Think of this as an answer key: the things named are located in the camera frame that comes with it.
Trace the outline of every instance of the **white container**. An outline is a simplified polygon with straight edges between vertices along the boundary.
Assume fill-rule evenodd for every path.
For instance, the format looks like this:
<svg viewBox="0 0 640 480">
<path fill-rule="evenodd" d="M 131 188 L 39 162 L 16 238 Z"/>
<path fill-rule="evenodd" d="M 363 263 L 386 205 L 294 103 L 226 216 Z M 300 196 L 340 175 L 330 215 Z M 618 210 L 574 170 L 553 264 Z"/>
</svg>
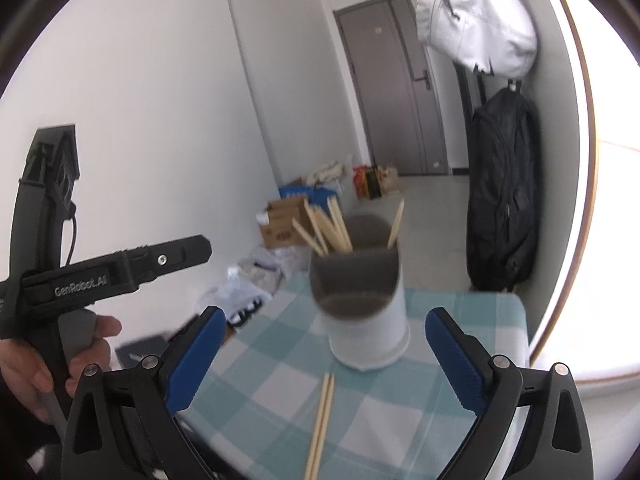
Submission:
<svg viewBox="0 0 640 480">
<path fill-rule="evenodd" d="M 366 371 L 393 364 L 409 345 L 398 248 L 373 215 L 346 219 L 353 254 L 314 255 L 310 278 L 329 345 L 338 361 Z"/>
</svg>

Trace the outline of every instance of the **door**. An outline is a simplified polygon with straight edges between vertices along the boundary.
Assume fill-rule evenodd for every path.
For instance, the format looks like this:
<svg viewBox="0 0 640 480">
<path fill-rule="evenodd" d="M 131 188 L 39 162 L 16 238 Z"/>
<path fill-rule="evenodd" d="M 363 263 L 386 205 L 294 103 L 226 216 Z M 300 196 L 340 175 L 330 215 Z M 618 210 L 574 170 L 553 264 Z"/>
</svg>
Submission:
<svg viewBox="0 0 640 480">
<path fill-rule="evenodd" d="M 438 105 L 411 3 L 376 1 L 337 19 L 372 160 L 400 174 L 446 174 Z"/>
</svg>

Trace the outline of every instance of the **green and white tablecloth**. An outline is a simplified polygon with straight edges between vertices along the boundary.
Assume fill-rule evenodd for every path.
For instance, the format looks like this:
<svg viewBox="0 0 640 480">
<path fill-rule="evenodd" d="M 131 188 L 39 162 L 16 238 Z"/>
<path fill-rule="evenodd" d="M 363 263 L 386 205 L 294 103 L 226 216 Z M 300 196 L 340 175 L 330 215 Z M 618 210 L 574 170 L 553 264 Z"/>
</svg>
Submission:
<svg viewBox="0 0 640 480">
<path fill-rule="evenodd" d="M 444 306 L 489 353 L 518 366 L 528 365 L 525 313 L 513 294 L 408 288 L 406 305 L 411 343 L 404 357 L 357 372 L 331 354 L 308 276 L 295 276 L 220 350 L 182 420 L 251 480 L 301 480 L 322 377 L 330 372 L 335 395 L 318 478 L 436 478 L 474 415 L 460 406 L 425 339 L 427 312 Z M 508 459 L 500 460 L 506 468 Z"/>
</svg>

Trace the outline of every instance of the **black backpack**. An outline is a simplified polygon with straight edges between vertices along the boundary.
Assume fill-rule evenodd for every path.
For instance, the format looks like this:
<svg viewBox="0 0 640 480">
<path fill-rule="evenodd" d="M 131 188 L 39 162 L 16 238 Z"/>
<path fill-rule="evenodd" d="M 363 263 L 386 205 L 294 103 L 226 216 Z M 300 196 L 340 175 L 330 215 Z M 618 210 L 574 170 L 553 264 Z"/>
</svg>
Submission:
<svg viewBox="0 0 640 480">
<path fill-rule="evenodd" d="M 468 138 L 466 268 L 477 290 L 512 290 L 531 274 L 540 218 L 540 130 L 527 100 L 503 88 Z"/>
</svg>

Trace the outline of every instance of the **checkered tablecloth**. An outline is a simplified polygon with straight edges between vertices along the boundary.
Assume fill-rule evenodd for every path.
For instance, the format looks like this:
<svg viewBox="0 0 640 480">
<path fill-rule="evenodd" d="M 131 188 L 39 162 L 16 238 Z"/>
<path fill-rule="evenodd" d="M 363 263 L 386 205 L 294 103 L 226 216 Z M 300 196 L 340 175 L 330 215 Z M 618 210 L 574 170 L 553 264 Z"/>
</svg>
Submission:
<svg viewBox="0 0 640 480">
<path fill-rule="evenodd" d="M 392 366 L 358 372 L 331 354 L 308 276 L 299 274 L 218 353 L 182 419 L 251 480 L 301 480 L 322 377 L 335 395 L 320 480 L 436 478 L 474 421 L 424 336 L 444 306 L 491 354 L 528 364 L 524 308 L 512 294 L 406 290 L 411 343 Z"/>
</svg>

